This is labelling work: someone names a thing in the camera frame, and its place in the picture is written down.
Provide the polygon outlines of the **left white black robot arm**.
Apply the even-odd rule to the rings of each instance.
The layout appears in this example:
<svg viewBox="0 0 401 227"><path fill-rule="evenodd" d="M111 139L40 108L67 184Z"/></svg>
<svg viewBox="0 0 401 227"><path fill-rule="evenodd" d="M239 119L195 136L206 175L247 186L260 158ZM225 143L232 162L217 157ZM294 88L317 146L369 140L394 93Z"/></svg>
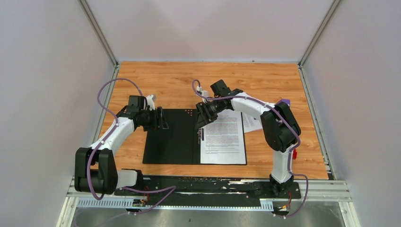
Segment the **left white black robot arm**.
<svg viewBox="0 0 401 227"><path fill-rule="evenodd" d="M115 156L121 145L138 127L144 131L168 129L162 107L155 95L130 96L104 135L75 154L74 187L78 192L112 194L126 187L133 195L144 192L143 173L135 169L117 170Z"/></svg>

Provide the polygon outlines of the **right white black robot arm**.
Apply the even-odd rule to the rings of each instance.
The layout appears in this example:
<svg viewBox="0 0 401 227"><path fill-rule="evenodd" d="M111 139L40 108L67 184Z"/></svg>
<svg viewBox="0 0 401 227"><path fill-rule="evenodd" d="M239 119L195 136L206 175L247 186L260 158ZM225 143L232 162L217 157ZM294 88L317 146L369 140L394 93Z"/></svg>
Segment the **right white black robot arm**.
<svg viewBox="0 0 401 227"><path fill-rule="evenodd" d="M292 151L300 145L301 129L285 102L269 103L245 93L231 90L223 80L212 84L213 96L204 94L199 80L192 81L192 89L203 99L196 104L195 128L204 127L217 120L224 110L238 111L258 120L267 144L273 150L273 169L270 174L270 191L275 197L283 197L289 191L295 174L291 172Z"/></svg>

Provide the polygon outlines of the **red folder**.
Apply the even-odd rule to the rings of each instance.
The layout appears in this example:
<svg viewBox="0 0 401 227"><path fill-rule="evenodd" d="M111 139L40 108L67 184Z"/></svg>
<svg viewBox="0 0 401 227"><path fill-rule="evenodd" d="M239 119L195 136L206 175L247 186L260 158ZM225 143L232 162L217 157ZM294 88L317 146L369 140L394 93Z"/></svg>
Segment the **red folder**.
<svg viewBox="0 0 401 227"><path fill-rule="evenodd" d="M166 109L169 128L149 131L146 137L144 164L201 165L201 129L195 129L195 109Z"/></svg>

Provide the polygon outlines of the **printed paper sheet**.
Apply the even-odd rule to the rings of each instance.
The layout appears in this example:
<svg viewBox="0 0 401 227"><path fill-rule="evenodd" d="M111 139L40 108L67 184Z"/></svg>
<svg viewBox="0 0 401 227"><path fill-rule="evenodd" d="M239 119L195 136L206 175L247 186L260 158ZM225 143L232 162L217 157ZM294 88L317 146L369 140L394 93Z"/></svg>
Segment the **printed paper sheet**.
<svg viewBox="0 0 401 227"><path fill-rule="evenodd" d="M244 133L262 130L262 125L259 120L245 113L242 113L242 118Z"/></svg>
<svg viewBox="0 0 401 227"><path fill-rule="evenodd" d="M224 110L218 118L200 129L200 163L246 165L242 114Z"/></svg>

